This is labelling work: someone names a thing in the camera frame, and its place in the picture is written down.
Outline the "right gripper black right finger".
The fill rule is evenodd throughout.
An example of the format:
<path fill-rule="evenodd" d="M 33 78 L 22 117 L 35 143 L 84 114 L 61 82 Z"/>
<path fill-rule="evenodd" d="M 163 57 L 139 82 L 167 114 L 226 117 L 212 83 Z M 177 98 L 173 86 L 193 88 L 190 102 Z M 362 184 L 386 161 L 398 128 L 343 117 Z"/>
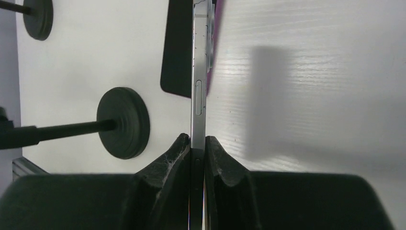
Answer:
<path fill-rule="evenodd" d="M 392 230 L 375 190 L 348 174 L 251 171 L 205 139 L 208 230 Z"/>

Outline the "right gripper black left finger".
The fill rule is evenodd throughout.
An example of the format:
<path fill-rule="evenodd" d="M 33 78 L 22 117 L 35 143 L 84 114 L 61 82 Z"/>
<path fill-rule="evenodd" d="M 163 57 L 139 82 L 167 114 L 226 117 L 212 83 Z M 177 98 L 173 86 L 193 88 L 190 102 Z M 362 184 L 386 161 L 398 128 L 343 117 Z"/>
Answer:
<path fill-rule="evenodd" d="M 190 141 L 134 174 L 34 174 L 0 199 L 3 230 L 186 230 Z"/>

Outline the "black smartphone white edge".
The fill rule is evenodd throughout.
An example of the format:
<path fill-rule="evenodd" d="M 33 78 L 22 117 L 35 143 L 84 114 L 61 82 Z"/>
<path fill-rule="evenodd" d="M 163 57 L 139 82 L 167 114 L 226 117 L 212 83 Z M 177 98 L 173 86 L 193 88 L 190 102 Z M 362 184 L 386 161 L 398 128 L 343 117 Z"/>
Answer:
<path fill-rule="evenodd" d="M 189 228 L 202 229 L 207 75 L 213 66 L 215 4 L 195 0 L 192 5 L 192 95 Z"/>

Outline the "purple-edged black smartphone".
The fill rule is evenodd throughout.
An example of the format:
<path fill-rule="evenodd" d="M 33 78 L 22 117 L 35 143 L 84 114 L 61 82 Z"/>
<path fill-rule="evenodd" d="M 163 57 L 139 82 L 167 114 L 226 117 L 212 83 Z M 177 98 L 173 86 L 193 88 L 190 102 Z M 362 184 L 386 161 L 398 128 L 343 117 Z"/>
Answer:
<path fill-rule="evenodd" d="M 163 91 L 191 98 L 192 1 L 170 0 L 160 76 Z"/>

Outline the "black round-base phone stand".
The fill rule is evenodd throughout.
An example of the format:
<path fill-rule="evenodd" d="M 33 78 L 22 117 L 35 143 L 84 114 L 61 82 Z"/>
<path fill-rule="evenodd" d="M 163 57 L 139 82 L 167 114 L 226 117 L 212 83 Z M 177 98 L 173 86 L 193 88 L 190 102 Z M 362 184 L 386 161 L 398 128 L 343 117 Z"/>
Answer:
<path fill-rule="evenodd" d="M 33 39 L 45 41 L 49 37 L 54 17 L 52 0 L 24 0 L 23 5 L 1 0 L 0 8 L 23 14 L 25 29 Z"/>

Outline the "aluminium frame rail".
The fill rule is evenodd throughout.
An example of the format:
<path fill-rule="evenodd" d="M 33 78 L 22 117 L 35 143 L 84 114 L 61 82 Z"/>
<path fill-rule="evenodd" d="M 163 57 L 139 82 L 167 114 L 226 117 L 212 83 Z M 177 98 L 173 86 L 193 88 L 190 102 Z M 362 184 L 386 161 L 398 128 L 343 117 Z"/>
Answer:
<path fill-rule="evenodd" d="M 47 172 L 25 157 L 20 157 L 12 161 L 12 181 L 26 175 L 47 174 Z"/>

